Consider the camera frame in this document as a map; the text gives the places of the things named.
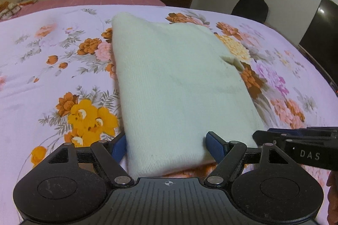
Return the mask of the person's hand at edge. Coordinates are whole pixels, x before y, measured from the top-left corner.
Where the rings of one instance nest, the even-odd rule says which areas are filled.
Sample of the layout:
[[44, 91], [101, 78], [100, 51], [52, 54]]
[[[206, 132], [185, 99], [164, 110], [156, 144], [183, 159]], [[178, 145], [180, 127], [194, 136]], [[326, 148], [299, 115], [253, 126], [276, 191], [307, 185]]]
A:
[[337, 225], [338, 223], [338, 192], [337, 192], [337, 171], [331, 171], [326, 183], [329, 187], [328, 192], [328, 223]]

